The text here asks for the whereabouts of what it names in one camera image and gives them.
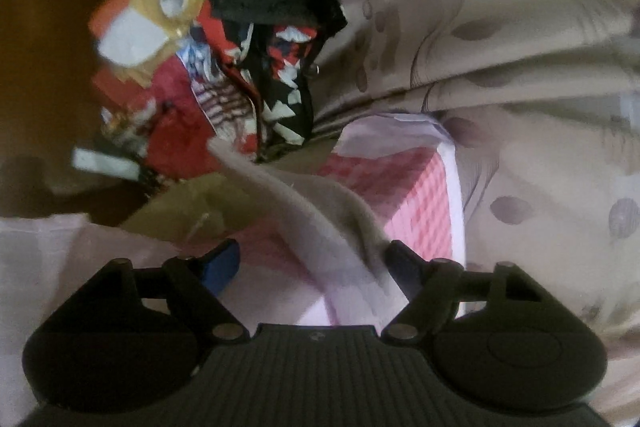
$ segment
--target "ribbed black surface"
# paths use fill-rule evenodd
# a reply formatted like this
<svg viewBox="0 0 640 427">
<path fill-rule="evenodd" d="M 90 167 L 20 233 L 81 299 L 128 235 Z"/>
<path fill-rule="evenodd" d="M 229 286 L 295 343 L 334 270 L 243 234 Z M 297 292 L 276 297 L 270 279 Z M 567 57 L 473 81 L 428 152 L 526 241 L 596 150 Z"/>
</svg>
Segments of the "ribbed black surface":
<svg viewBox="0 0 640 427">
<path fill-rule="evenodd" d="M 371 328 L 266 326 L 219 347 L 172 397 L 94 416 L 43 407 L 25 427 L 605 427 L 588 407 L 552 417 L 484 410 L 441 383 L 420 352 L 390 347 Z"/>
</svg>

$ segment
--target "screw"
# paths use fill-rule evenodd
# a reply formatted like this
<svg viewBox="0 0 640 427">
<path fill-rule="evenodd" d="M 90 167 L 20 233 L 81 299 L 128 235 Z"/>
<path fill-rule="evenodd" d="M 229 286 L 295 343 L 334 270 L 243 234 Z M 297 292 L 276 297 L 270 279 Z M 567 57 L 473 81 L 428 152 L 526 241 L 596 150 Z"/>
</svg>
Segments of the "screw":
<svg viewBox="0 0 640 427">
<path fill-rule="evenodd" d="M 211 333 L 221 341 L 235 341 L 242 337 L 244 328 L 240 324 L 223 323 L 215 326 Z"/>
<path fill-rule="evenodd" d="M 418 330 L 410 324 L 391 324 L 386 333 L 396 341 L 410 341 L 418 336 Z"/>
</svg>

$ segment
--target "pile of clothes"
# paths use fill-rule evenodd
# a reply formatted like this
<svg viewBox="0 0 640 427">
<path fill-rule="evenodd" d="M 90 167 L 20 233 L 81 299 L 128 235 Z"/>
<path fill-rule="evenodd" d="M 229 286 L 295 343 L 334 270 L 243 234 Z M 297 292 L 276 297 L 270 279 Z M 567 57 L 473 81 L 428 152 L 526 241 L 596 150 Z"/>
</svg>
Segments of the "pile of clothes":
<svg viewBox="0 0 640 427">
<path fill-rule="evenodd" d="M 218 170 L 211 137 L 256 161 L 298 148 L 307 76 L 345 26 L 338 0 L 106 0 L 89 22 L 102 134 L 163 180 Z"/>
</svg>

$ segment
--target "pink checkered fabric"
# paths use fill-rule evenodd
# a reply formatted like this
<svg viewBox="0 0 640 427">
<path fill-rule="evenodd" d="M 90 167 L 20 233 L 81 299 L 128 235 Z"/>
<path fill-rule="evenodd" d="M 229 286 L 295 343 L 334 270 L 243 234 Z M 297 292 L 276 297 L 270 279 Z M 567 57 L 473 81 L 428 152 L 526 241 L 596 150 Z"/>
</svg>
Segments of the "pink checkered fabric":
<svg viewBox="0 0 640 427">
<path fill-rule="evenodd" d="M 452 257 L 451 220 L 444 162 L 430 148 L 382 158 L 332 153 L 318 172 L 364 199 L 386 234 L 427 261 Z"/>
</svg>

